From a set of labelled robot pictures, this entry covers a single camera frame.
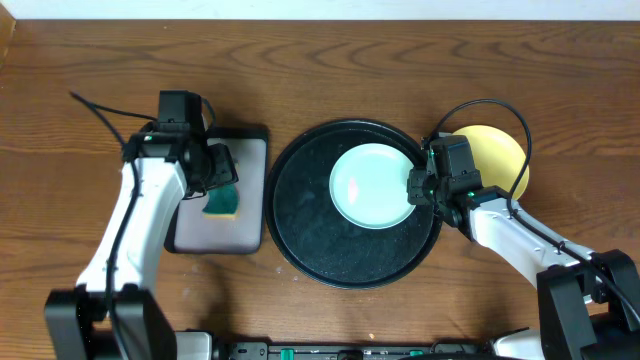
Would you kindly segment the green yellow sponge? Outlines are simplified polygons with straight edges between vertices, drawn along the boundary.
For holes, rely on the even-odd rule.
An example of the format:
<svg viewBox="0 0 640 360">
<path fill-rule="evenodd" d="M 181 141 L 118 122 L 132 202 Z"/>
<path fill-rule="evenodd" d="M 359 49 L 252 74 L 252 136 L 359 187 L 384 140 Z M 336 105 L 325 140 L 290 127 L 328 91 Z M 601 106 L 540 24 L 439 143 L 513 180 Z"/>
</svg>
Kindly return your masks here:
<svg viewBox="0 0 640 360">
<path fill-rule="evenodd" d="M 239 194 L 234 184 L 210 190 L 202 213 L 210 218 L 233 219 L 239 208 Z"/>
</svg>

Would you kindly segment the yellow round plate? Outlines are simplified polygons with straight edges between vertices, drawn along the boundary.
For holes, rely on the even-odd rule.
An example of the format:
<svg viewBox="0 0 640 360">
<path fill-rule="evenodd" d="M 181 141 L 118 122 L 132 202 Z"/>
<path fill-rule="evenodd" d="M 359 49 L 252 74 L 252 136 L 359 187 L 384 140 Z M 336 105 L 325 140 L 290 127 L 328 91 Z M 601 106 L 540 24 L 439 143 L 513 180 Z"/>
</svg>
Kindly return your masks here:
<svg viewBox="0 0 640 360">
<path fill-rule="evenodd" d="M 525 152 L 506 132 L 486 125 L 471 125 L 453 132 L 467 137 L 484 187 L 508 192 L 519 175 Z"/>
</svg>

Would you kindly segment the light green plate front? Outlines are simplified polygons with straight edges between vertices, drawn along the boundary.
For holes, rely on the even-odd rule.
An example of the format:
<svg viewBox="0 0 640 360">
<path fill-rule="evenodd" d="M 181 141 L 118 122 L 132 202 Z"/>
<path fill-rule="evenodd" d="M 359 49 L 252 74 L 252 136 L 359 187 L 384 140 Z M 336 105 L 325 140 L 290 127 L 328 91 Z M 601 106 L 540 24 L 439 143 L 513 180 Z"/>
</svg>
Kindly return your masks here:
<svg viewBox="0 0 640 360">
<path fill-rule="evenodd" d="M 411 215 L 407 180 L 413 163 L 400 150 L 379 143 L 358 145 L 339 157 L 329 177 L 337 211 L 372 230 L 393 227 Z"/>
</svg>

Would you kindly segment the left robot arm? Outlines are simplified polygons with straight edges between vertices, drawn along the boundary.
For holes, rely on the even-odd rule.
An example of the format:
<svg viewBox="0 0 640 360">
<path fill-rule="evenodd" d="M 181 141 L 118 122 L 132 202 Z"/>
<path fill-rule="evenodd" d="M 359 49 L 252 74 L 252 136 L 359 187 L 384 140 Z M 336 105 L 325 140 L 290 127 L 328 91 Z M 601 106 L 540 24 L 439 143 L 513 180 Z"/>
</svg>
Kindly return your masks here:
<svg viewBox="0 0 640 360">
<path fill-rule="evenodd" d="M 157 268 L 179 204 L 237 181 L 224 144 L 138 133 L 122 148 L 122 183 L 101 243 L 71 290 L 44 313 L 59 359 L 221 359 L 207 331 L 174 331 L 155 297 Z"/>
</svg>

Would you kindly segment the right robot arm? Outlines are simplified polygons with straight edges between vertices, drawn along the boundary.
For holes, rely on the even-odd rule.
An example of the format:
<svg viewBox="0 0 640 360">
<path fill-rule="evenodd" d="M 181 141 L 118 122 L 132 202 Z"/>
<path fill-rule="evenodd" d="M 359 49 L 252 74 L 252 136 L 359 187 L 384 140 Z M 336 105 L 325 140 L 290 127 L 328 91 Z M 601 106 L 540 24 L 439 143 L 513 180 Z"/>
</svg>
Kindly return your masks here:
<svg viewBox="0 0 640 360">
<path fill-rule="evenodd" d="M 426 140 L 408 200 L 502 257 L 537 291 L 539 331 L 495 341 L 513 358 L 636 359 L 639 274 L 620 250 L 595 252 L 560 236 L 498 186 L 485 187 L 462 135 Z"/>
</svg>

